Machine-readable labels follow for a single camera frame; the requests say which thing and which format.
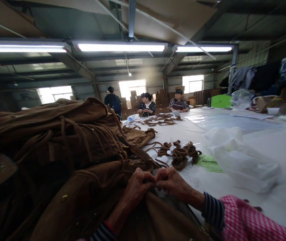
fluorescent light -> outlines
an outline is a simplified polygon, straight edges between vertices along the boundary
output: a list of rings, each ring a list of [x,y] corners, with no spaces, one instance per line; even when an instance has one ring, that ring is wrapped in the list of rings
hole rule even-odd
[[[208,47],[208,46],[200,46],[204,51],[207,52],[228,52],[232,50],[232,47]],[[195,46],[176,46],[174,51],[175,52],[203,52],[202,49]]]
[[[88,52],[162,52],[166,50],[164,43],[125,43],[125,42],[73,42],[76,48]]]
[[[70,52],[67,43],[0,41],[0,53],[66,53]]]

person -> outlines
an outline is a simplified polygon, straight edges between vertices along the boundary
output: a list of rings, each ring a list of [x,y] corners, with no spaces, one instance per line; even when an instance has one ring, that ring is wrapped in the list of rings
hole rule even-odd
[[[142,101],[137,110],[137,113],[143,113],[143,117],[148,117],[150,115],[155,115],[156,105],[152,102],[152,96],[150,93],[141,94]]]
[[[117,240],[128,215],[139,205],[145,194],[155,187],[199,210],[202,217],[222,234],[224,240],[286,240],[286,228],[247,204],[247,200],[233,195],[218,200],[206,192],[200,193],[173,167],[159,169],[155,177],[150,172],[137,168],[114,210],[90,240]]]
[[[116,94],[114,94],[114,87],[109,86],[107,90],[109,94],[105,96],[104,104],[109,105],[111,108],[113,108],[115,113],[118,114],[122,120],[122,108],[121,108],[122,102],[120,98]]]
[[[180,111],[187,112],[190,110],[189,105],[187,104],[186,100],[182,98],[183,91],[181,89],[175,90],[175,98],[171,99],[169,105],[169,111]]]

pink checkered fabric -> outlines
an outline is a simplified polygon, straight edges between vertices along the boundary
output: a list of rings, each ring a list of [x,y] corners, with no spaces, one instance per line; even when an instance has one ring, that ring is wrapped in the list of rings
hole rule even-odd
[[[286,240],[286,228],[232,195],[220,198],[225,207],[223,237],[226,241]]]

brown suede bag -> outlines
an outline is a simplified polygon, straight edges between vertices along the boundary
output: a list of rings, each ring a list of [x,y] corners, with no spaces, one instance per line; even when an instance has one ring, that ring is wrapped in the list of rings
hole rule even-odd
[[[140,134],[139,145],[155,137],[153,129]],[[0,240],[32,230],[74,170],[127,159],[132,145],[96,98],[0,112]]]
[[[152,171],[153,164],[149,159],[120,160],[76,171],[47,206],[30,240],[89,240],[138,167]],[[130,214],[118,239],[210,240],[198,225],[153,192]]]

black backpack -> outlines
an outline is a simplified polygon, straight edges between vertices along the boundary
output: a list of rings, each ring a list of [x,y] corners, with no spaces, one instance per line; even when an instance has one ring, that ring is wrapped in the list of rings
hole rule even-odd
[[[122,109],[121,109],[121,104],[120,104],[118,96],[116,96],[114,94],[111,94],[111,97],[112,97],[112,106],[111,106],[111,108],[113,108],[116,113],[121,112]]]

